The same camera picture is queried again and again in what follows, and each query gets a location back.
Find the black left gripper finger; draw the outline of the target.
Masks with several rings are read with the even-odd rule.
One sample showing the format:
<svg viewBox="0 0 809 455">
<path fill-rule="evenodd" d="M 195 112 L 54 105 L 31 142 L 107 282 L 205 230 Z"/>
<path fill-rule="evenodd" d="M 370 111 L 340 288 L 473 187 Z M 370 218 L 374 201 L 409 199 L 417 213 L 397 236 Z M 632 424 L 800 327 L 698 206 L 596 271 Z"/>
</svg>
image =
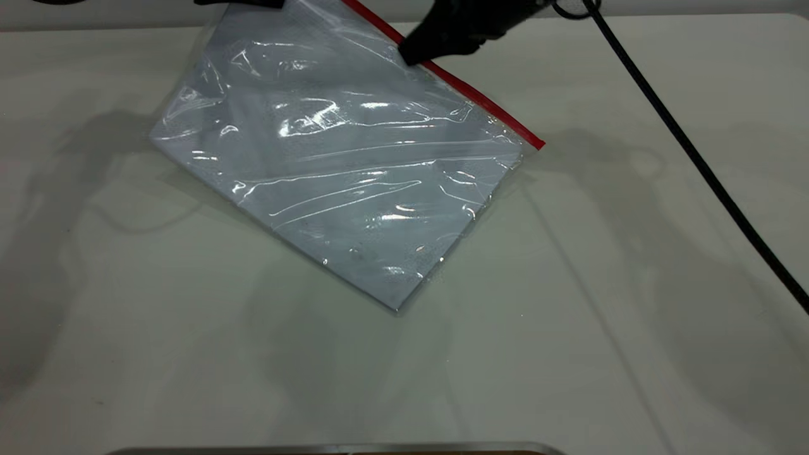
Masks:
<svg viewBox="0 0 809 455">
<path fill-rule="evenodd" d="M 199 6 L 208 6 L 214 4 L 243 4 L 257 6 L 258 8 L 280 9 L 285 5 L 285 0 L 195 0 L 195 4 Z"/>
</svg>

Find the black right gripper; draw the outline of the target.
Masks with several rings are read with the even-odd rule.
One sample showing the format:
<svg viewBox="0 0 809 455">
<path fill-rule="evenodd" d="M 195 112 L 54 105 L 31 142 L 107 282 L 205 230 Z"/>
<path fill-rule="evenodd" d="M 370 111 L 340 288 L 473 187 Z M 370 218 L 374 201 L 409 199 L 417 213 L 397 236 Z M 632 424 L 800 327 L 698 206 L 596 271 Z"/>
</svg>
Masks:
<svg viewBox="0 0 809 455">
<path fill-rule="evenodd" d="M 398 45 L 407 66 L 477 52 L 488 39 L 549 8 L 551 1 L 436 1 L 416 29 Z"/>
</svg>

